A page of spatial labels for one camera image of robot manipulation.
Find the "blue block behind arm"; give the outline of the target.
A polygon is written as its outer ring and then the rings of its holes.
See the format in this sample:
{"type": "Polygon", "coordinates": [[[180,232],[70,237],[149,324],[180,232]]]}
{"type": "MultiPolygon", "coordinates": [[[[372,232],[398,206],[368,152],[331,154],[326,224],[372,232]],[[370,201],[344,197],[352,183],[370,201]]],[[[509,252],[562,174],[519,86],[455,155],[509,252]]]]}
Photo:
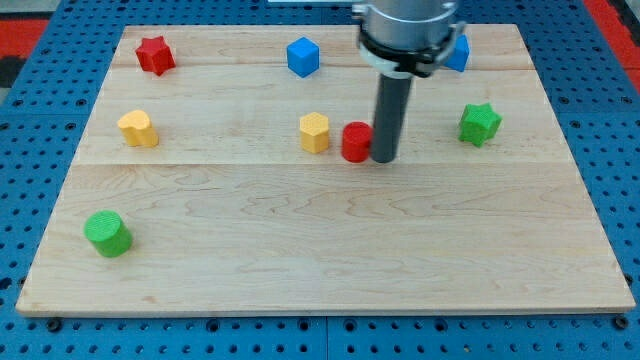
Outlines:
{"type": "Polygon", "coordinates": [[[457,72],[464,72],[470,56],[470,46],[466,35],[460,35],[455,43],[454,51],[444,66],[457,72]]]}

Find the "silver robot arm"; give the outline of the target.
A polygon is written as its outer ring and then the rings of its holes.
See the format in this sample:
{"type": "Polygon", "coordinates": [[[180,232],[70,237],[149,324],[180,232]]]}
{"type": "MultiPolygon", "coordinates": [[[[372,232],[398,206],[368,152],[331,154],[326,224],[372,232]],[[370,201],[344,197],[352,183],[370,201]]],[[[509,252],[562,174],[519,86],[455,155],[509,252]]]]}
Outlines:
{"type": "Polygon", "coordinates": [[[393,79],[427,78],[453,55],[466,23],[456,0],[366,0],[352,5],[360,56],[393,79]]]}

